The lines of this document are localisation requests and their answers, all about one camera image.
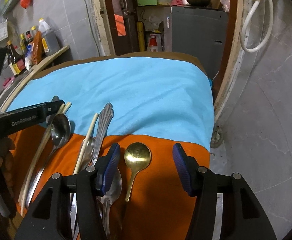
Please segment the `plastic jug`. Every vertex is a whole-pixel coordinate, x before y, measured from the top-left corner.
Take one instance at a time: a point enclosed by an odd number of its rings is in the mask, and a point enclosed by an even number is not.
[[[54,31],[43,18],[39,19],[39,31],[46,56],[53,55],[60,50]]]

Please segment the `door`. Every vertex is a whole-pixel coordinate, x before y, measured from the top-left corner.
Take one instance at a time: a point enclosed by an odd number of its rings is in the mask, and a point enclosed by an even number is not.
[[[105,0],[116,55],[139,51],[136,0]]]

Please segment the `white hose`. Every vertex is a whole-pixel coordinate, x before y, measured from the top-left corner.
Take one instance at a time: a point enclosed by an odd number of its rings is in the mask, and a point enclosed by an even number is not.
[[[265,38],[263,39],[263,41],[257,47],[255,47],[253,49],[248,49],[246,47],[246,45],[245,45],[246,29],[248,27],[248,24],[251,21],[251,18],[253,16],[254,12],[257,9],[257,6],[259,6],[260,1],[261,0],[256,0],[255,1],[255,3],[253,4],[253,6],[252,6],[250,12],[248,13],[248,15],[247,15],[247,17],[245,19],[245,22],[243,24],[240,42],[241,42],[241,46],[242,46],[243,50],[245,50],[246,52],[256,52],[256,51],[258,51],[259,49],[261,49],[266,44],[266,42],[268,41],[268,39],[271,36],[272,27],[273,27],[274,11],[273,11],[273,1],[272,0],[268,0],[268,3],[269,3],[269,26],[268,26],[268,30],[266,32]]]

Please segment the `gold spoon handle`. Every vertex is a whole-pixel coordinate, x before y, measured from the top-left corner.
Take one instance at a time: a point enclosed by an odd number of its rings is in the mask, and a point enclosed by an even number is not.
[[[132,171],[132,175],[131,175],[129,183],[128,183],[128,189],[127,189],[127,194],[126,194],[126,198],[125,198],[125,201],[127,203],[129,202],[130,195],[132,193],[133,183],[134,183],[134,180],[135,180],[137,173],[138,173],[138,171]]]

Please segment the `metal bolt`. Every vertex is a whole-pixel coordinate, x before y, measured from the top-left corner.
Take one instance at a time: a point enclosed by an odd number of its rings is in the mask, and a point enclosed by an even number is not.
[[[233,174],[234,179],[241,179],[241,175],[239,173],[234,173]]]
[[[51,176],[53,179],[58,179],[60,177],[60,174],[58,172],[54,173],[52,176]]]
[[[88,166],[86,168],[86,171],[88,171],[88,172],[93,172],[94,170],[95,170],[95,167],[94,166]]]
[[[205,173],[205,172],[207,171],[207,169],[206,169],[204,166],[200,166],[200,167],[198,168],[198,171],[199,171],[200,173]]]

